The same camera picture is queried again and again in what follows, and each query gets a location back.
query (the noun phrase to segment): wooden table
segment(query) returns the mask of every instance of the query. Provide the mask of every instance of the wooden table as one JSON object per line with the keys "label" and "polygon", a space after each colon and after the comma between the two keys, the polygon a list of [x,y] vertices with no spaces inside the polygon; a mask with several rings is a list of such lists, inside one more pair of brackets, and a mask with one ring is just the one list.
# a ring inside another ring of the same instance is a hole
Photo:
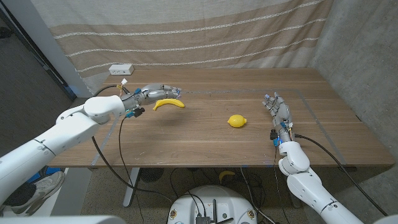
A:
{"label": "wooden table", "polygon": [[[294,131],[324,145],[349,166],[389,166],[393,157],[314,69],[145,70],[131,76],[110,76],[104,85],[126,78],[134,91],[159,82],[182,88],[185,108],[164,105],[144,108],[138,118],[126,119],[121,133],[124,160],[129,167],[264,167],[273,165],[275,147],[269,140],[272,117],[261,104],[277,91],[293,114]],[[118,94],[107,89],[101,95]],[[241,114],[248,122],[232,128],[227,120]],[[112,166],[122,166],[118,148],[120,120],[104,147]],[[113,125],[95,135],[99,145]],[[312,166],[335,166],[320,148],[297,139]],[[105,166],[91,141],[65,151],[55,167]]]}

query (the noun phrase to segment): striped curtain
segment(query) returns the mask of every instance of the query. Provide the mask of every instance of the striped curtain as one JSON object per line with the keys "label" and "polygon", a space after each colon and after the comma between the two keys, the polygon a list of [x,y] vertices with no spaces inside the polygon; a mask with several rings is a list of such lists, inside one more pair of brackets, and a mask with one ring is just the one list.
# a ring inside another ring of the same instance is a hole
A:
{"label": "striped curtain", "polygon": [[135,69],[304,68],[332,0],[32,0],[96,91],[112,64]]}

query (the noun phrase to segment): power strip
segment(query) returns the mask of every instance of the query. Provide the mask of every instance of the power strip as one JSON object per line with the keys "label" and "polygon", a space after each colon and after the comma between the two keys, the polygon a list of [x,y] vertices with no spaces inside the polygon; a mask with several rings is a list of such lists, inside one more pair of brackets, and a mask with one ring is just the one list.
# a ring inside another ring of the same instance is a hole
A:
{"label": "power strip", "polygon": [[134,71],[132,64],[112,65],[109,68],[111,75],[131,75]]}

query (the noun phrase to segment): yellow banana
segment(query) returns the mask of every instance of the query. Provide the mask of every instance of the yellow banana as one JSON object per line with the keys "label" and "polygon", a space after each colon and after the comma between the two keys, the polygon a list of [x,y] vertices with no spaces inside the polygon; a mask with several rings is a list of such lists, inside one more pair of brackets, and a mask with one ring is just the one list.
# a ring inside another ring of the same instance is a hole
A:
{"label": "yellow banana", "polygon": [[230,170],[224,170],[223,172],[220,172],[218,178],[220,180],[220,184],[222,184],[223,178],[225,175],[235,175],[234,172],[230,171]]}
{"label": "yellow banana", "polygon": [[153,110],[156,110],[156,108],[165,105],[165,104],[173,104],[175,106],[179,106],[181,108],[184,108],[185,105],[180,101],[180,100],[176,100],[176,99],[163,99],[163,100],[158,100],[156,101],[155,107]]}

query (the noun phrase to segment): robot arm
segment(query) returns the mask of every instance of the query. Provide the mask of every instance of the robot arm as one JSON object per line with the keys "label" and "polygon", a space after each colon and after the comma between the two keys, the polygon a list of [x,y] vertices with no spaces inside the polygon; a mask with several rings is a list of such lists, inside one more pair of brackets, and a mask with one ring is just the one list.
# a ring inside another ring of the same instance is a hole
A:
{"label": "robot arm", "polygon": [[63,151],[89,140],[100,125],[107,123],[112,113],[115,118],[129,110],[130,116],[144,112],[141,105],[149,105],[163,98],[177,98],[181,89],[161,84],[150,84],[133,94],[96,96],[84,105],[64,111],[56,125],[33,140],[0,158],[0,205],[21,184],[32,177]]}
{"label": "robot arm", "polygon": [[289,190],[312,207],[326,223],[362,223],[322,186],[321,179],[311,169],[310,160],[300,144],[295,142],[292,114],[284,99],[278,93],[275,93],[275,98],[265,95],[262,104],[274,118],[274,145],[284,156],[279,160],[279,169],[287,176]]}

